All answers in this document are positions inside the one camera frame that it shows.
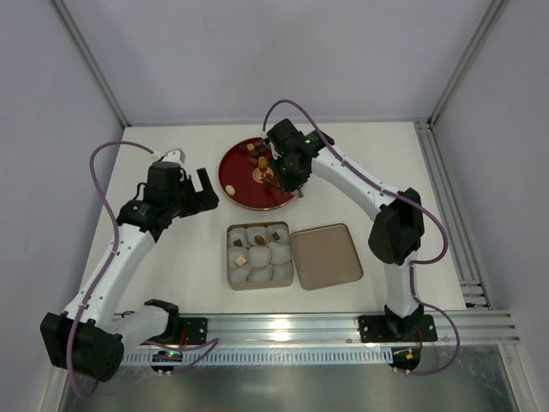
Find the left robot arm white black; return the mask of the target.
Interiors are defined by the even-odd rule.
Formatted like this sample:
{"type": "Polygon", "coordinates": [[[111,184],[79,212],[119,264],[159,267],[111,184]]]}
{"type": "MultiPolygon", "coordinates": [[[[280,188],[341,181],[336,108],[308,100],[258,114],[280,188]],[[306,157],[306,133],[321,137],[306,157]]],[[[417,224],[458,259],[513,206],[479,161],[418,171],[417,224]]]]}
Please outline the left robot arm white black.
{"type": "Polygon", "coordinates": [[[83,289],[61,313],[48,313],[41,322],[53,366],[106,382],[127,352],[151,339],[168,343],[177,337],[179,309],[173,303],[151,299],[128,318],[115,320],[114,314],[142,260],[172,222],[217,208],[207,170],[196,173],[199,191],[178,163],[151,164],[142,197],[120,209],[112,242],[83,289]]]}

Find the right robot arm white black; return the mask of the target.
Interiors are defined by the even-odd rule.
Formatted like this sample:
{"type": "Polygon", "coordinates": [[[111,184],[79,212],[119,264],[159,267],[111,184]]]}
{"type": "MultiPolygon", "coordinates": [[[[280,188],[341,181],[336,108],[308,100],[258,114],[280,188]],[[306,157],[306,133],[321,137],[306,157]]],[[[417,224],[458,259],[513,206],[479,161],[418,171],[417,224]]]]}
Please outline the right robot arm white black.
{"type": "Polygon", "coordinates": [[[394,339],[413,336],[424,315],[412,296],[408,274],[425,233],[419,193],[383,184],[343,154],[333,139],[316,130],[305,135],[289,119],[262,136],[270,145],[268,163],[283,192],[300,190],[314,175],[349,197],[371,219],[368,246],[383,263],[387,284],[385,330],[394,339]]]}

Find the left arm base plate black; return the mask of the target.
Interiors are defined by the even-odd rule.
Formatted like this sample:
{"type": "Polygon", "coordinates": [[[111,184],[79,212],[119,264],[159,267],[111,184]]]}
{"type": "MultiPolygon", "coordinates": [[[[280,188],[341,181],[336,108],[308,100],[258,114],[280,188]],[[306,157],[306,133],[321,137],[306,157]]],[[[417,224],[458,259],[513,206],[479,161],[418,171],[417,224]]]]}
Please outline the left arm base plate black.
{"type": "Polygon", "coordinates": [[[178,324],[176,342],[180,346],[201,345],[207,341],[208,319],[181,317],[178,324]]]}

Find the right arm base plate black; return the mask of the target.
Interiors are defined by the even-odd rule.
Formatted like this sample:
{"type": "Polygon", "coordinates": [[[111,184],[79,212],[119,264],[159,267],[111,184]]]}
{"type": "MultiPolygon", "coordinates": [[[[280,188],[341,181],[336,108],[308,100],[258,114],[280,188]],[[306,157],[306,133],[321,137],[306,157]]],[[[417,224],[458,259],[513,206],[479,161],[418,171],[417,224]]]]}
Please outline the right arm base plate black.
{"type": "Polygon", "coordinates": [[[431,315],[423,315],[407,330],[402,329],[396,321],[391,324],[384,314],[363,315],[358,318],[358,321],[362,343],[416,343],[438,340],[437,329],[431,315]]]}

